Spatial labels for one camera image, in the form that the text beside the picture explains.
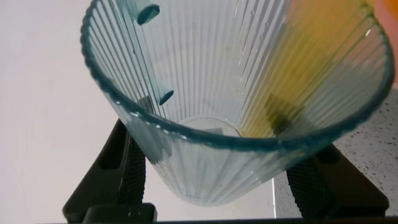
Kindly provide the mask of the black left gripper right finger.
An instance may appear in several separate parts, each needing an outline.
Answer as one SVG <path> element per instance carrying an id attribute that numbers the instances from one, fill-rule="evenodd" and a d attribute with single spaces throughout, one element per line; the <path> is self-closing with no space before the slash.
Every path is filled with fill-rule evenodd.
<path id="1" fill-rule="evenodd" d="M 286 171 L 303 218 L 380 217 L 387 197 L 330 145 Z"/>

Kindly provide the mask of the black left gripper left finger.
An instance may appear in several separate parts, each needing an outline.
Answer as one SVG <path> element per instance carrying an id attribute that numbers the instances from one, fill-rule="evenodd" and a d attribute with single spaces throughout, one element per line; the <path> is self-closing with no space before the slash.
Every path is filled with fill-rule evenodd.
<path id="1" fill-rule="evenodd" d="M 98 157 L 63 206 L 67 220 L 84 219 L 95 205 L 140 205 L 146 157 L 118 120 Z"/>

